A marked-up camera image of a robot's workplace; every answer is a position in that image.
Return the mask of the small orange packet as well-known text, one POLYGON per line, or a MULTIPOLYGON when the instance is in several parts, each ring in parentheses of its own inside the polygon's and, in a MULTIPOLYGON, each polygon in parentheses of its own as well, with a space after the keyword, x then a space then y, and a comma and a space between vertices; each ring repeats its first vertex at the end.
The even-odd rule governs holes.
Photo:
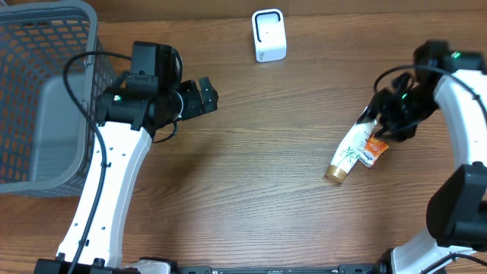
POLYGON ((365 167, 372 167, 377 159, 389 148, 389 145, 373 136, 368 139, 363 152, 360 154, 359 161, 365 167))

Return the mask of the white bamboo print tube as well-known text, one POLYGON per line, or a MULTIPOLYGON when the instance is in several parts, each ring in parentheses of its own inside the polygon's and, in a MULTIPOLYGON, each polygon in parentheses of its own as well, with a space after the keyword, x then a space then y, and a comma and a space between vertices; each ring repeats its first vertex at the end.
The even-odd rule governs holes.
POLYGON ((360 158, 377 121, 367 115, 365 108, 358 121, 340 142, 326 170, 325 176, 336 183, 342 183, 360 158))

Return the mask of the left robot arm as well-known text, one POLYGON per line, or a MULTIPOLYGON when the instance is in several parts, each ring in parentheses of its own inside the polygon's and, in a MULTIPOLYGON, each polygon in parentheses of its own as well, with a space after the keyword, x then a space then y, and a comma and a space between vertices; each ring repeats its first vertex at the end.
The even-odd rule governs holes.
POLYGON ((95 114, 79 107, 94 131, 94 148, 70 228, 52 260, 39 259, 35 274, 176 273, 177 263, 142 257, 122 265, 123 232, 136 177, 155 133, 218 109, 209 78, 183 81, 183 63, 172 46, 136 41, 131 64, 96 99, 95 114))

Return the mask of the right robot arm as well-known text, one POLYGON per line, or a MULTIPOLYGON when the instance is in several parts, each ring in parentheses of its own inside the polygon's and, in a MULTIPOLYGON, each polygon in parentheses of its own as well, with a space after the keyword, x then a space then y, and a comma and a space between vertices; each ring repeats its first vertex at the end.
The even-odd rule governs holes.
POLYGON ((358 118, 378 119, 398 142, 440 110, 454 153, 455 170, 431 197, 426 228, 402 246, 386 251, 372 273, 436 273, 448 263, 486 251, 486 63, 480 52, 453 51, 443 40, 428 40, 390 88, 375 89, 358 118))

